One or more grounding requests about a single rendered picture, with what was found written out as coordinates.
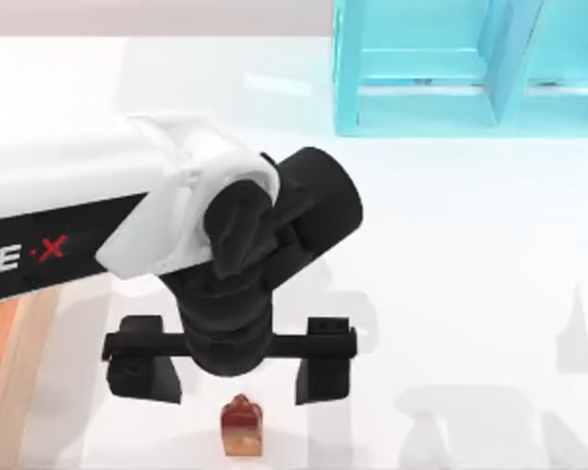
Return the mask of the orange wooden board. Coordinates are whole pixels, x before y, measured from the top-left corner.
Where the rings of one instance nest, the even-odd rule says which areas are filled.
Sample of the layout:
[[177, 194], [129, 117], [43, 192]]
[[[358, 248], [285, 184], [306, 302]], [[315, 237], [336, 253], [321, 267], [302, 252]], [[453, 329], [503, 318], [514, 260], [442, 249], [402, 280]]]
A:
[[16, 470], [59, 288], [0, 302], [0, 470]]

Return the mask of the light blue rack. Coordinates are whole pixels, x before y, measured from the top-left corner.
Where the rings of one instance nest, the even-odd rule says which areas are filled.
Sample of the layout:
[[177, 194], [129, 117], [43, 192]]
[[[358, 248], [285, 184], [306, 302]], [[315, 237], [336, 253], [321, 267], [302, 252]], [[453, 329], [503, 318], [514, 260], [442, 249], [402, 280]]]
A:
[[588, 0], [334, 0], [333, 125], [588, 137]]

